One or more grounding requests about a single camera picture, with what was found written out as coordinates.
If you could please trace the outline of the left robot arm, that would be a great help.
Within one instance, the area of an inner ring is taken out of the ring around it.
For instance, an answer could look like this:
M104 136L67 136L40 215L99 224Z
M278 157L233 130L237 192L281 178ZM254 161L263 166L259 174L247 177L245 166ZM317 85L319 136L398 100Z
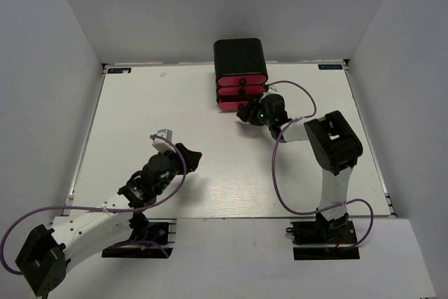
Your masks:
M129 238L141 242L148 234L145 207L153 206L172 180L194 172L202 153L183 144L160 145L118 192L105 200L101 211L87 211L61 225L36 226L15 259L34 295L44 297L67 273L90 256Z

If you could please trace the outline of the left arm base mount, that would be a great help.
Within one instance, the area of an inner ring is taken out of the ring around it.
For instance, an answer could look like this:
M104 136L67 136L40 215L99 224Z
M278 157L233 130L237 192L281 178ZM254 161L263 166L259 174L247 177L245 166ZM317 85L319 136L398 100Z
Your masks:
M102 258L167 259L176 239L176 220L138 224L127 239L104 249Z

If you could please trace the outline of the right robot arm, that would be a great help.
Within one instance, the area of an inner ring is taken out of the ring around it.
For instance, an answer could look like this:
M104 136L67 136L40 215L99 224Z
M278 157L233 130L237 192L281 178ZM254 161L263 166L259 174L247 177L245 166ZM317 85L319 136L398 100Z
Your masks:
M348 223L347 191L352 171L363 154L363 145L340 111L306 121L289 118L281 95L267 94L238 108L244 123L266 126L275 139L271 172L274 191L281 205L292 214L315 215L317 236L324 242L339 237ZM280 144L308 141L322 169L321 199L315 211L294 211L283 201L276 176L276 157Z

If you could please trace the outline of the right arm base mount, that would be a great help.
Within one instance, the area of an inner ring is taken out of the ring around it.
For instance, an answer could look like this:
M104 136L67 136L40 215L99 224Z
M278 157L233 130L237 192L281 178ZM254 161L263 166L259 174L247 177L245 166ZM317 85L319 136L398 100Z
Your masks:
M291 222L286 228L293 243L294 260L359 260L358 239L352 221L325 236L314 221Z

